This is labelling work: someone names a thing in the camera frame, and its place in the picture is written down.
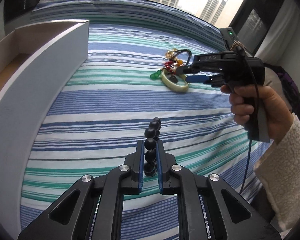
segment white fuzzy sleeve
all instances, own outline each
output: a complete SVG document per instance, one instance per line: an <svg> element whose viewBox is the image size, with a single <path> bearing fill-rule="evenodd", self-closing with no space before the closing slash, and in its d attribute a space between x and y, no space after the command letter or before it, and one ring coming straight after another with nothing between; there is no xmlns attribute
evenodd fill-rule
<svg viewBox="0 0 300 240"><path fill-rule="evenodd" d="M272 143L256 162L255 173L262 182L282 230L293 227L300 217L300 121L293 124L282 141Z"/></svg>

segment curtain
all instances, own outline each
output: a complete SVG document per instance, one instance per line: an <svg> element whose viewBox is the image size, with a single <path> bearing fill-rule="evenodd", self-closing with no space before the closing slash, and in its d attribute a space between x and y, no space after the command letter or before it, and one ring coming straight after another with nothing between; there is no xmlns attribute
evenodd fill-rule
<svg viewBox="0 0 300 240"><path fill-rule="evenodd" d="M300 10L293 0L284 0L277 17L256 53L263 62L276 65L298 24Z"/></svg>

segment striped fabric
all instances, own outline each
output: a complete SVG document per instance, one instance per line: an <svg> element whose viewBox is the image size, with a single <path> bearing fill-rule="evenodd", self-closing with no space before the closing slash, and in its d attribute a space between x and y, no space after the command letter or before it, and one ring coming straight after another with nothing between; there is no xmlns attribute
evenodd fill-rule
<svg viewBox="0 0 300 240"><path fill-rule="evenodd" d="M176 93L161 80L149 78L173 47L193 54L221 51L218 30L195 17L186 21L186 28L190 33L201 26L196 37L183 32L185 24L152 26L140 8L149 8L147 15L153 9L157 19L181 14L144 0L44 1L32 12L32 22L64 18L93 22L89 57L56 98L33 144L22 187L22 229L82 175L105 175L121 165L154 117L161 118L160 139L178 164L200 175L216 172L233 188L240 188L248 140L243 128L233 122L228 96L203 84ZM106 23L100 12L108 9L125 14L112 15ZM130 14L135 22L143 19L141 27L130 21L124 25ZM183 35L176 35L178 30ZM247 200L260 188L252 166L267 147L253 143L243 193ZM122 240L178 239L177 200L160 195L157 176L144 177L142 193L124 199Z"/></svg>

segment white box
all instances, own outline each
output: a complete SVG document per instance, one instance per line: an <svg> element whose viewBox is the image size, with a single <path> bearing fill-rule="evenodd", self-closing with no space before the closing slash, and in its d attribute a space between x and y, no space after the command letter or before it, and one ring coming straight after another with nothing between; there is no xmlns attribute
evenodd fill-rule
<svg viewBox="0 0 300 240"><path fill-rule="evenodd" d="M0 77L18 54L27 55L0 80L0 223L14 239L32 144L55 98L87 59L88 33L87 20L49 21L17 28L0 41Z"/></svg>

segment triangular cutout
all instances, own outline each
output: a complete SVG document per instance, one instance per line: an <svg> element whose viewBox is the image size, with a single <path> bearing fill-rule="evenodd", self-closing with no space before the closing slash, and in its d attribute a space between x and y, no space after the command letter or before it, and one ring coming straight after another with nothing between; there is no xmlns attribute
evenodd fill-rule
<svg viewBox="0 0 300 240"><path fill-rule="evenodd" d="M80 190L76 189L71 192L58 206L56 206L48 217L62 225L67 225L72 216L74 207L78 201Z"/></svg>
<svg viewBox="0 0 300 240"><path fill-rule="evenodd" d="M251 213L240 204L240 202L230 194L226 189L221 190L223 199L225 200L231 220L237 224L251 217Z"/></svg>

